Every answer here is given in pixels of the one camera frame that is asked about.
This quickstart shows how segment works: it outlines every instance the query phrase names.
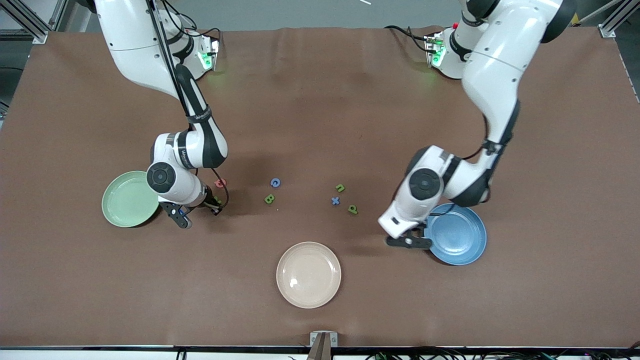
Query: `gray floor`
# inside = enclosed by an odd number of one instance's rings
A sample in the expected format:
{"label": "gray floor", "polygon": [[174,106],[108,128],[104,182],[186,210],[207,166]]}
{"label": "gray floor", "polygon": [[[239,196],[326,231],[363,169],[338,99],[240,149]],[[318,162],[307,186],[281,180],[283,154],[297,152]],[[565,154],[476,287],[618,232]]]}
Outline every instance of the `gray floor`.
{"label": "gray floor", "polygon": [[[578,1],[578,15],[583,17],[607,2],[609,0]],[[419,28],[434,24],[449,26],[460,18],[458,0],[172,0],[172,4],[190,15],[199,28],[218,27],[223,31],[382,28],[391,24]],[[614,9],[585,26],[597,25]],[[95,15],[83,24],[83,31],[100,31]],[[640,12],[622,24],[616,34],[630,77],[640,85],[640,47],[637,46],[640,42]],[[0,67],[23,68],[31,46],[29,41],[0,41]],[[0,69],[0,100],[11,103],[19,78],[17,70]]]}

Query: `brown table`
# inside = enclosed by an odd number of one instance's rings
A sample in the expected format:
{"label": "brown table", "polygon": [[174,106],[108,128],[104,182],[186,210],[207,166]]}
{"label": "brown table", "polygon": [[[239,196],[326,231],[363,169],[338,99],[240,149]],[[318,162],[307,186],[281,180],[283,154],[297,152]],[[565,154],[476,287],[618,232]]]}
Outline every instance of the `brown table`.
{"label": "brown table", "polygon": [[[427,69],[407,38],[227,33],[219,69],[199,84],[230,144],[229,207],[195,211],[187,231],[164,215],[121,229],[102,193],[146,169],[156,135],[186,126],[181,108],[123,78],[99,34],[51,33],[33,48],[0,132],[0,345],[297,345],[318,329],[345,346],[638,340],[640,108],[596,28],[540,47],[492,199],[475,208],[486,252],[461,267],[387,247],[376,223],[417,149],[464,156],[483,135],[460,82]],[[301,241],[342,265],[318,309],[275,284]]]}

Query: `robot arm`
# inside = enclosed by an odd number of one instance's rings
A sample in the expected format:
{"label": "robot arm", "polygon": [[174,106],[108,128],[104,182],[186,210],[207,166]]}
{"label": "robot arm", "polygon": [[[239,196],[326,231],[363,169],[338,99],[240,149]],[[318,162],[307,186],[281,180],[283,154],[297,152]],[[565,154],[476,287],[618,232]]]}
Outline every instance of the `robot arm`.
{"label": "robot arm", "polygon": [[154,0],[95,0],[95,8],[118,70],[140,86],[177,98],[185,111],[189,129],[156,138],[147,182],[169,217],[188,228],[186,215],[193,208],[216,210],[218,205],[189,169],[216,168],[228,152],[193,76],[212,68],[211,50],[217,46],[209,37],[185,31],[180,19],[158,9]]}
{"label": "robot arm", "polygon": [[443,58],[439,59],[444,64],[465,58],[463,88],[482,111],[488,126],[479,158],[470,163],[437,146],[418,151],[394,200],[378,219],[390,235],[389,245],[428,249],[431,242],[411,235],[410,231],[425,226],[426,217],[443,196],[465,207],[488,200],[493,171],[511,140],[520,110],[517,96],[520,78],[560,7],[560,1],[494,3],[493,10],[484,17],[482,36],[468,56],[440,51]]}

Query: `white plate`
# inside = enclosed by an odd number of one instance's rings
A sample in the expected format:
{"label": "white plate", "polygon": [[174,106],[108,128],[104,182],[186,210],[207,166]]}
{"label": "white plate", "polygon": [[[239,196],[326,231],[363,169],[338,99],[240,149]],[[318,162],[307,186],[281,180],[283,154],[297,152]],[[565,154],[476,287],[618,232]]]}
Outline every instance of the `white plate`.
{"label": "white plate", "polygon": [[342,270],[328,247],[307,241],[285,251],[276,271],[282,296],[291,304],[313,309],[329,302],[340,287]]}

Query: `blue plate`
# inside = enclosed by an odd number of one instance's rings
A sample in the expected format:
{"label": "blue plate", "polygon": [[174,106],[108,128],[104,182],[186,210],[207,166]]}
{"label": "blue plate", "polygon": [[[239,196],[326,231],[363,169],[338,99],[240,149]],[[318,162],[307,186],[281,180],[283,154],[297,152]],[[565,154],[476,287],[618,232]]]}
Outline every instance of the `blue plate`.
{"label": "blue plate", "polygon": [[[444,213],[451,204],[433,209]],[[424,237],[433,241],[431,252],[451,265],[468,265],[480,258],[486,247],[486,228],[475,211],[455,206],[450,212],[427,217]]]}

